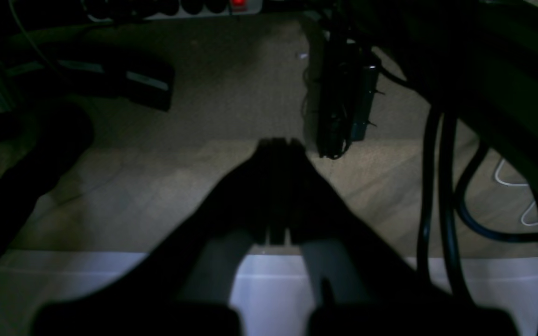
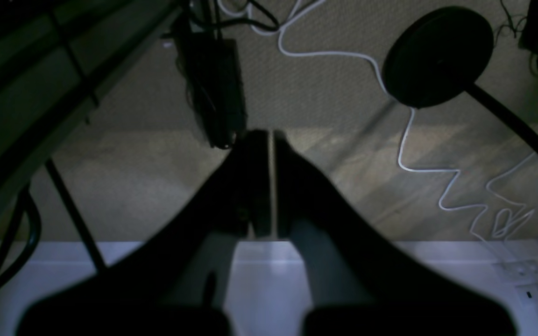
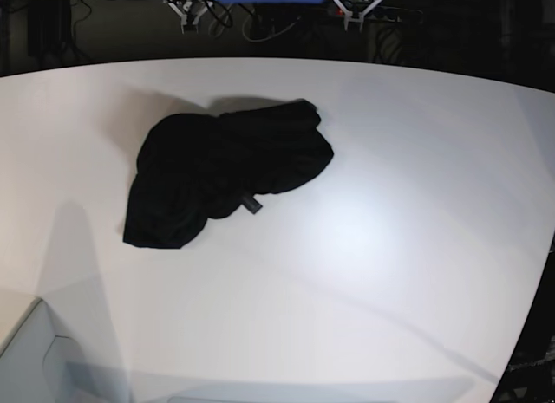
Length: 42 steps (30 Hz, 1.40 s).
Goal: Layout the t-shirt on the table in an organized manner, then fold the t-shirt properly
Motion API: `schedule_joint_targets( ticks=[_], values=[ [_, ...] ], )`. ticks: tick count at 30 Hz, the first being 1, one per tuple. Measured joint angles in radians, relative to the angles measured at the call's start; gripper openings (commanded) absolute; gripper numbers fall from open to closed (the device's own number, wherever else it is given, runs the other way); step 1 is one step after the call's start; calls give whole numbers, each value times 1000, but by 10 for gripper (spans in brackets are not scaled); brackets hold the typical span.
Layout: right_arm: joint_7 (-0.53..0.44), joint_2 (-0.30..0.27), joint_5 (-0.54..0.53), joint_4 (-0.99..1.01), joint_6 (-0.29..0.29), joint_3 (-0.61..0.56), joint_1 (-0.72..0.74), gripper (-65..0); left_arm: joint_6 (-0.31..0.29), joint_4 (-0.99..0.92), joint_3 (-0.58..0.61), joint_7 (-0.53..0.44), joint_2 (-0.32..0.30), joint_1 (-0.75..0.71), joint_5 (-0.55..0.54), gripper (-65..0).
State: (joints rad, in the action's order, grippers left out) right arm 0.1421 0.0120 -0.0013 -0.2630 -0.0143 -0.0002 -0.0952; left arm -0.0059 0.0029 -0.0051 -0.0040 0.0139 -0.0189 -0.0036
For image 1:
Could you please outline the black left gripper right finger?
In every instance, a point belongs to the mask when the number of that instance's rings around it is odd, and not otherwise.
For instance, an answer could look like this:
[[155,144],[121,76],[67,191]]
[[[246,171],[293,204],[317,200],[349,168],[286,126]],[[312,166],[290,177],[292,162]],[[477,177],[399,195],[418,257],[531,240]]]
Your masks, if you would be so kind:
[[516,336],[512,317],[422,279],[320,176],[298,140],[288,145],[293,219],[316,308],[309,336]]

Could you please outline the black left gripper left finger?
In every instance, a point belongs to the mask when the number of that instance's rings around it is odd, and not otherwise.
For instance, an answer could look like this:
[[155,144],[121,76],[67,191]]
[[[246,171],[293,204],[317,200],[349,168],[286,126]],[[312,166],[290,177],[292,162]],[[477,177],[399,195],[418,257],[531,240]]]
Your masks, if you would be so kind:
[[261,140],[197,210],[132,270],[81,298],[49,304],[37,336],[239,336],[229,306],[241,260],[263,241],[266,181],[281,140]]

